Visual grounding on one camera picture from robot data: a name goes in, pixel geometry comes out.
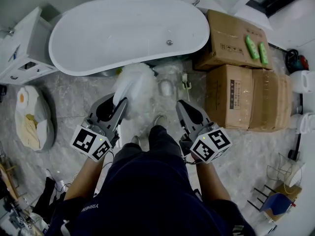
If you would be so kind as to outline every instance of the faucet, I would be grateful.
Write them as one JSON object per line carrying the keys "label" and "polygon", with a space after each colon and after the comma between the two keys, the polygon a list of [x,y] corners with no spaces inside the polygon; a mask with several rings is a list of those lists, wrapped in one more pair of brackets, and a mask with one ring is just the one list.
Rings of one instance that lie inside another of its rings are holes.
{"label": "faucet", "polygon": [[6,33],[7,35],[13,36],[13,34],[14,34],[14,29],[9,27],[8,29],[0,29],[0,32],[4,32],[4,33]]}

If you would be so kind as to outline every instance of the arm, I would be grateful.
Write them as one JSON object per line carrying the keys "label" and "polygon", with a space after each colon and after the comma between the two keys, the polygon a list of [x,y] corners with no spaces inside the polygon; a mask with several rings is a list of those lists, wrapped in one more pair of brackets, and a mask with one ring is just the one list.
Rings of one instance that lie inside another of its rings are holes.
{"label": "arm", "polygon": [[77,197],[91,199],[102,171],[103,162],[104,158],[99,162],[94,162],[88,158],[78,176],[69,187],[64,200],[74,199]]}
{"label": "arm", "polygon": [[200,163],[196,167],[204,203],[209,204],[214,200],[231,200],[212,163]]}

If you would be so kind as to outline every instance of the white cabinet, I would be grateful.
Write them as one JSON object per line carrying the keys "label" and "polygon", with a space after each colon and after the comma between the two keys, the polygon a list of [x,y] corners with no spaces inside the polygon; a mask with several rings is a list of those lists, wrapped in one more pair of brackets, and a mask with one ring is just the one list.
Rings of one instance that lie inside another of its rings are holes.
{"label": "white cabinet", "polygon": [[40,13],[33,10],[0,42],[0,84],[22,85],[57,71],[48,52],[52,26]]}

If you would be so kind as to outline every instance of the bathtub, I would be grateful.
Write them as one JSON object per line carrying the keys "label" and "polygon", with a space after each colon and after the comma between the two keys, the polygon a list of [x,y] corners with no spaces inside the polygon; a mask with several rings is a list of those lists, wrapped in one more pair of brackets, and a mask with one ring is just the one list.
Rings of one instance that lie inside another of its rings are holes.
{"label": "bathtub", "polygon": [[206,17],[180,0],[95,0],[68,11],[49,41],[61,72],[87,76],[131,63],[198,51]]}

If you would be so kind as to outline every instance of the yellow cloth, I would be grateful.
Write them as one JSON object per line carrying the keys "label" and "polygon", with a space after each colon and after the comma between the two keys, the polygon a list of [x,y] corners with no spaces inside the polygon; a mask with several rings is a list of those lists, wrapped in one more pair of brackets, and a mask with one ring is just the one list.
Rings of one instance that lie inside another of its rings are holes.
{"label": "yellow cloth", "polygon": [[37,127],[38,122],[35,120],[35,117],[34,117],[33,115],[27,114],[27,115],[26,115],[26,118],[29,119],[29,120],[34,121],[35,127]]}
{"label": "yellow cloth", "polygon": [[33,150],[40,149],[36,124],[35,120],[30,120],[28,117],[24,116],[21,125],[21,141],[24,146],[30,147]]}

